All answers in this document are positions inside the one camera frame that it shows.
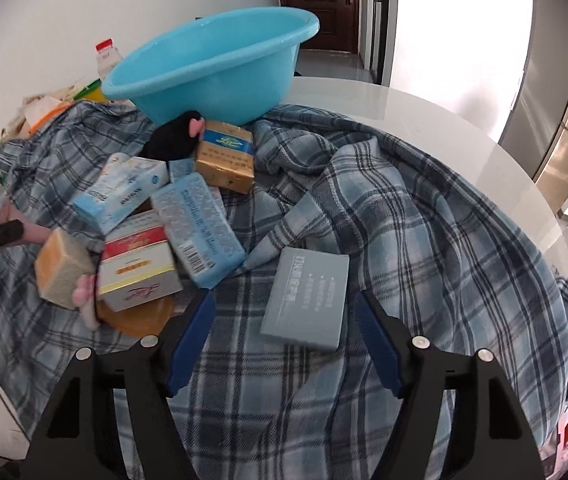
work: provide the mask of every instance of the red bottle cap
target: red bottle cap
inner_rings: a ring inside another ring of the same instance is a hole
[[[108,48],[109,46],[113,46],[113,40],[111,40],[110,38],[106,41],[98,43],[97,45],[95,45],[95,48],[97,49],[97,52],[99,52],[101,50],[104,50],[105,48]]]

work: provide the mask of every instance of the white round table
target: white round table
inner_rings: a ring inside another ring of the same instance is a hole
[[[515,160],[468,121],[405,92],[345,79],[295,77],[283,103],[344,114],[435,156],[496,203],[568,278],[568,248],[545,198]]]

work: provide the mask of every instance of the gold soap bar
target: gold soap bar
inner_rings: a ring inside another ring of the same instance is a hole
[[[209,186],[248,193],[255,178],[253,134],[232,124],[206,121],[194,169]]]

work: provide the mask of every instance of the plaid blanket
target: plaid blanket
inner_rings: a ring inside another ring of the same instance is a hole
[[[250,254],[216,288],[201,359],[170,402],[201,478],[368,479],[397,417],[400,403],[381,387],[350,308],[334,353],[259,336],[277,256],[289,245],[349,254],[349,294],[373,290],[388,314],[439,348],[493,350],[541,444],[566,398],[568,282],[532,242],[439,161],[346,117],[286,105],[248,128],[256,185],[223,198]],[[137,110],[81,102],[32,140],[1,146],[0,169],[27,216],[99,251],[102,239],[71,197],[111,153],[139,152],[151,130]],[[0,384],[29,434],[77,348],[133,343],[107,326],[91,334],[76,312],[40,300],[37,251],[0,250]],[[187,286],[183,301],[192,293]],[[128,472],[142,478],[125,396],[116,399]],[[446,395],[429,478],[442,466],[451,413]]]

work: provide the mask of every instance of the blue gripper pad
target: blue gripper pad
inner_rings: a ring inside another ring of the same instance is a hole
[[[355,319],[382,386],[399,397],[403,388],[399,354],[361,293],[355,296]]]
[[[166,388],[171,396],[175,396],[180,388],[189,383],[195,362],[204,348],[214,320],[215,297],[213,292],[209,291],[173,350],[171,373],[166,382]]]

